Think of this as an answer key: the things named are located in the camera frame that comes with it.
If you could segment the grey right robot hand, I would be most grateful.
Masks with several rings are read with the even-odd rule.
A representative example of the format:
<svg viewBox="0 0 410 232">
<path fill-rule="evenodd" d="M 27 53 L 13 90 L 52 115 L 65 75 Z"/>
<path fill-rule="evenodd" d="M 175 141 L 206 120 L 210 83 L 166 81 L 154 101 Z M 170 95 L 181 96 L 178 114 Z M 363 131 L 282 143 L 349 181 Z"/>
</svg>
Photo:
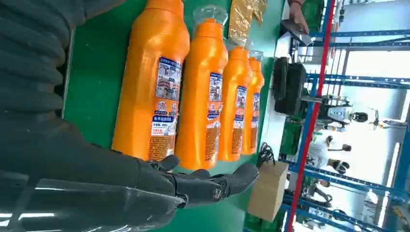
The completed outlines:
<svg viewBox="0 0 410 232">
<path fill-rule="evenodd" d="M 145 232 L 178 209 L 246 191 L 253 164 L 232 174 L 174 174 L 177 158 L 146 162 L 85 141 L 54 115 L 0 116 L 0 229 L 3 232 Z"/>
</svg>

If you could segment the person's left hand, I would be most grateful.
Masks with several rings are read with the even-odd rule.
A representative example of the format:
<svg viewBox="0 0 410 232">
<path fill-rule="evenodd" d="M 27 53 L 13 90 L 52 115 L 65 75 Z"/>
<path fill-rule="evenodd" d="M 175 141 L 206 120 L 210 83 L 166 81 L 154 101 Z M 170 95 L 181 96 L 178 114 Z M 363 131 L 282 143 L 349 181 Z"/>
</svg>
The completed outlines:
<svg viewBox="0 0 410 232">
<path fill-rule="evenodd" d="M 304 2 L 304 0 L 288 1 L 290 7 L 290 18 L 292 18 L 295 23 L 299 24 L 302 30 L 309 35 L 309 27 L 302 12 Z"/>
</svg>

